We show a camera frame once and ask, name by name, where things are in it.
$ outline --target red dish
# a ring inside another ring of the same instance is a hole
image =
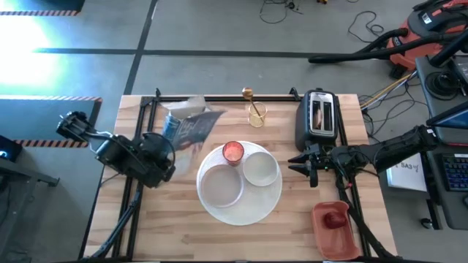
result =
[[[312,224],[315,240],[322,256],[332,261],[345,261],[359,256],[351,224],[347,216],[348,204],[342,201],[321,202],[312,210]],[[329,229],[325,225],[324,217],[329,212],[341,213],[346,218],[346,224],[336,229]]]

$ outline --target caster wheel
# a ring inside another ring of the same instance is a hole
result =
[[[392,70],[390,71],[390,77],[398,80],[403,77],[404,73],[408,70],[405,66],[400,64],[394,65]]]
[[[432,220],[429,218],[422,218],[421,220],[419,220],[419,222],[421,226],[423,226],[425,229],[434,229],[434,227],[432,226]]]

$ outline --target vacuum hose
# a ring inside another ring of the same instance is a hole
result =
[[[405,37],[408,35],[408,28],[399,28],[395,29],[392,31],[389,31],[387,33],[384,33],[382,36],[377,37],[376,40],[372,41],[369,45],[367,45],[365,48],[359,50],[356,53],[364,53],[364,52],[369,52],[381,45],[383,42],[386,42],[388,39],[391,37]]]
[[[415,47],[419,47],[422,45],[430,44],[430,43],[436,43],[436,42],[442,42],[442,41],[451,41],[455,39],[460,33],[451,33],[451,34],[434,34],[431,36],[423,37],[418,40],[408,42],[407,44],[400,45],[398,47],[392,47],[392,48],[387,48],[384,50],[378,50],[378,51],[372,51],[372,52],[367,52],[367,49],[370,45],[365,47],[362,50],[359,50],[357,53],[353,54],[321,54],[321,55],[316,55],[312,56],[309,58],[309,63],[315,63],[315,64],[329,64],[329,63],[338,63],[338,62],[343,62],[343,61],[360,61],[360,60],[366,60],[366,59],[372,59],[372,58],[378,58],[378,59],[384,59],[388,58],[388,56],[397,54],[397,53],[403,53],[407,50],[413,49]]]

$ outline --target orange warning tape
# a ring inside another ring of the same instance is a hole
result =
[[[44,148],[86,148],[87,142],[76,142],[72,140],[14,140],[23,147],[44,147]]]
[[[23,96],[23,95],[0,95],[0,99],[36,99],[36,100],[81,100],[102,102],[98,96]]]
[[[40,10],[40,11],[0,11],[0,15],[28,16],[76,16],[80,12],[74,10]]]
[[[80,100],[102,102],[98,96],[16,96],[0,95],[0,99],[36,99],[36,100]],[[72,140],[13,140],[23,147],[45,147],[45,148],[86,148],[87,142],[76,142]]]

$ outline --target white plate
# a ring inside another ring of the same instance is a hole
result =
[[[271,154],[256,152],[246,159],[242,170],[254,186],[269,186],[278,177],[279,165]]]
[[[244,147],[244,156],[242,157],[241,163],[234,168],[242,175],[242,167],[248,156],[258,151],[265,153],[268,153],[268,151],[262,146],[252,142],[240,141],[240,143]],[[223,145],[212,150],[200,165],[197,174],[198,197],[206,211],[221,222],[234,226],[246,226],[257,223],[271,213],[279,201],[282,192],[281,170],[279,169],[278,177],[271,185],[263,187],[254,186],[246,182],[244,176],[241,176],[242,180],[244,180],[244,190],[242,191],[241,197],[234,204],[228,207],[210,205],[203,199],[201,194],[201,182],[204,174],[210,168],[219,164],[227,164],[226,159],[222,156],[222,147]]]
[[[203,176],[201,182],[203,200],[215,207],[228,207],[241,198],[244,180],[234,167],[215,165]]]

